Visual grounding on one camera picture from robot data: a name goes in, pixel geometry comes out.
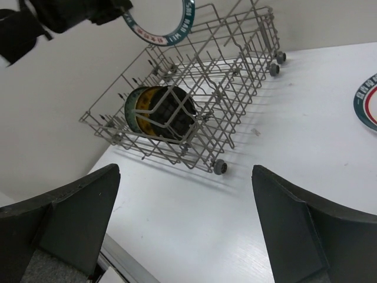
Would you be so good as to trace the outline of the blue white patterned plate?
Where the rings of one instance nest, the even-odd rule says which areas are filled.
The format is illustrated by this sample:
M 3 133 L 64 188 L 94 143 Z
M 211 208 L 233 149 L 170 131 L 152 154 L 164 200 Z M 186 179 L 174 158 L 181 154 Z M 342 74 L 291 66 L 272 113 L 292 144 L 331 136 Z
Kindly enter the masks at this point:
M 131 131 L 135 133 L 141 133 L 135 117 L 135 107 L 140 95 L 147 89 L 147 87 L 139 87 L 133 90 L 127 97 L 124 104 L 125 120 Z

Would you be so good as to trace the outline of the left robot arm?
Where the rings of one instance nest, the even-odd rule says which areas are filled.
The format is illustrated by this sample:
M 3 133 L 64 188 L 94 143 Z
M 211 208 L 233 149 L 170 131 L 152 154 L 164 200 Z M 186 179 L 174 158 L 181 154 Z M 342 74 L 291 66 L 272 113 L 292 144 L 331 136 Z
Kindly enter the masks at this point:
M 95 25 L 111 22 L 132 9 L 131 1 L 72 0 L 18 1 L 19 10 L 1 9 L 1 58 L 10 66 L 29 53 L 50 32 L 62 34 L 89 20 Z

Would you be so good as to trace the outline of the yellow patterned plate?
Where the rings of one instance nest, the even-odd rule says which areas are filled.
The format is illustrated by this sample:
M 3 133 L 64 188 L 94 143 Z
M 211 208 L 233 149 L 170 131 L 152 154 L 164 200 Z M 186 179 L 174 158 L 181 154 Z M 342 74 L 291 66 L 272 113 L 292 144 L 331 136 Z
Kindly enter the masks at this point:
M 154 87 L 144 87 L 142 89 L 141 94 L 139 95 L 137 102 L 135 104 L 135 109 L 136 110 L 149 110 L 149 106 L 151 103 L 151 100 L 155 93 L 160 89 L 160 86 L 154 86 Z M 149 136 L 156 136 L 151 123 L 146 120 L 146 118 L 149 118 L 148 113 L 140 113 L 143 118 L 137 116 L 136 122 L 141 130 L 142 133 L 147 134 Z

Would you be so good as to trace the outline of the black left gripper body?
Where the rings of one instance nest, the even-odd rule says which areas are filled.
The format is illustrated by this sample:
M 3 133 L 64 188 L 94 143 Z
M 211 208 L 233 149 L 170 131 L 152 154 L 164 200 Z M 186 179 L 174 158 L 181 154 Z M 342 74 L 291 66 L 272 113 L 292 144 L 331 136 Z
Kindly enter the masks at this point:
M 45 0 L 30 1 L 30 11 L 25 1 L 19 1 L 19 31 L 43 33 L 43 27 L 61 34 L 89 20 L 95 25 L 111 22 L 133 8 L 131 1 L 95 0 Z

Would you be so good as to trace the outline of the white plate teal lettered rim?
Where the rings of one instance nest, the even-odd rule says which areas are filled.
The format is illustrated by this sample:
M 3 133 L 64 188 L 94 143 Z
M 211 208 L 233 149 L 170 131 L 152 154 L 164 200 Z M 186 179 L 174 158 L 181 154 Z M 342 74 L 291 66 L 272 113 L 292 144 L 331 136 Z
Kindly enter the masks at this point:
M 137 0 L 123 18 L 143 41 L 162 47 L 174 46 L 191 31 L 196 13 L 193 0 Z

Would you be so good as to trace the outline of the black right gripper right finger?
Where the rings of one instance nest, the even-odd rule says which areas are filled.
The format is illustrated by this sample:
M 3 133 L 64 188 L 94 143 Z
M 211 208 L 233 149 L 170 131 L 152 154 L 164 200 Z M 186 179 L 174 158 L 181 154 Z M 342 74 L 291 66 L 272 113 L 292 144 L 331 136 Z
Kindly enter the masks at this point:
M 255 165 L 252 187 L 275 282 L 376 282 L 376 215 Z

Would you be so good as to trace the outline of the silver aluminium front rail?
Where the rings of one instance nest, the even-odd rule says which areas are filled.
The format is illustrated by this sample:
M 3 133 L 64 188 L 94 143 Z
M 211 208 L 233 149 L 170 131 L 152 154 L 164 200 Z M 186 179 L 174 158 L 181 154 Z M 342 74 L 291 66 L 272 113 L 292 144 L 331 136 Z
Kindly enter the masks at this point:
M 102 243 L 98 263 L 103 268 L 112 267 L 125 282 L 159 283 L 159 280 L 148 272 L 107 233 Z

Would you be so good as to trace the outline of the white plate teal red rim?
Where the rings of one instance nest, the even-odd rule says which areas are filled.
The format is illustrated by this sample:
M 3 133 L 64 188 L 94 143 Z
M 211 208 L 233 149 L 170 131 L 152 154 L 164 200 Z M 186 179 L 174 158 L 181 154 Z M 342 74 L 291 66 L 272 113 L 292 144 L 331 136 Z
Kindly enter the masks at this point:
M 373 117 L 369 104 L 376 94 L 376 74 L 369 77 L 357 89 L 353 98 L 353 109 L 357 118 L 364 126 L 376 132 L 376 119 Z

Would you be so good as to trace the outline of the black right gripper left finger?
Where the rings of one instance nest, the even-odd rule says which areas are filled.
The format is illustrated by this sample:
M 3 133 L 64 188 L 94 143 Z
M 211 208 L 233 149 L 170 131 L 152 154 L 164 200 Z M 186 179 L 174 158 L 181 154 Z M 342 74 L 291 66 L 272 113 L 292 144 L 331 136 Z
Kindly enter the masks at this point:
M 117 164 L 1 207 L 1 282 L 86 282 L 120 185 Z

